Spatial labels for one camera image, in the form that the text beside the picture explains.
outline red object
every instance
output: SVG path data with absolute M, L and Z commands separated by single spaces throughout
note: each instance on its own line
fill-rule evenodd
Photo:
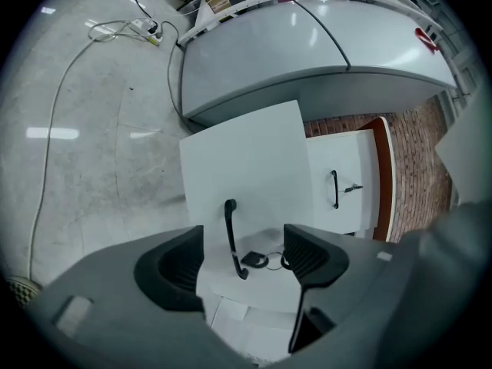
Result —
M 432 53 L 439 51 L 439 47 L 434 44 L 434 41 L 432 41 L 427 34 L 424 33 L 424 30 L 421 28 L 416 28 L 415 35 L 432 51 Z

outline white metal frame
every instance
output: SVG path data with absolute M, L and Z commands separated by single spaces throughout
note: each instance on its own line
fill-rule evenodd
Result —
M 233 5 L 232 7 L 226 8 L 224 11 L 220 11 L 219 13 L 215 14 L 213 18 L 209 19 L 206 22 L 202 22 L 200 25 L 196 25 L 188 32 L 186 32 L 182 37 L 179 38 L 178 44 L 179 45 L 186 44 L 192 38 L 196 37 L 200 32 L 204 31 L 209 26 L 212 26 L 215 23 L 219 23 L 220 20 L 228 16 L 232 16 L 233 14 L 236 14 L 237 12 L 243 9 L 253 7 L 261 3 L 272 2 L 272 1 L 276 1 L 276 0 L 245 0 L 236 5 Z M 373 3 L 377 3 L 382 7 L 393 9 L 397 12 L 400 12 L 401 14 L 410 16 L 413 19 L 425 22 L 426 24 L 432 25 L 437 29 L 441 29 L 441 27 L 433 19 L 428 17 L 421 10 L 408 7 L 407 5 L 397 0 L 370 0 L 370 1 Z

